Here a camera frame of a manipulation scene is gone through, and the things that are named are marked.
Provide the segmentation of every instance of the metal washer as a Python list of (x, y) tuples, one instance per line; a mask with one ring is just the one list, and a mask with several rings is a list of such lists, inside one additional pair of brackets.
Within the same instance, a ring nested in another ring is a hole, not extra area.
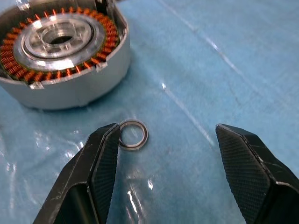
[(138, 150), (141, 147), (143, 147), (144, 144), (147, 142), (148, 137), (149, 137), (149, 132), (148, 132), (148, 129), (146, 128), (146, 126), (141, 121), (138, 121), (136, 119), (129, 119), (129, 120), (125, 120), (125, 121), (120, 123), (121, 132), (122, 132), (123, 128), (126, 127), (126, 126), (138, 126), (138, 127), (140, 127), (141, 130), (142, 130), (143, 136), (142, 136), (142, 139), (141, 139), (140, 142), (138, 142), (136, 144), (132, 144), (132, 145), (123, 143), (123, 141), (121, 139), (121, 136), (120, 136), (120, 146), (124, 150), (127, 150), (127, 151), (134, 151), (134, 150)]

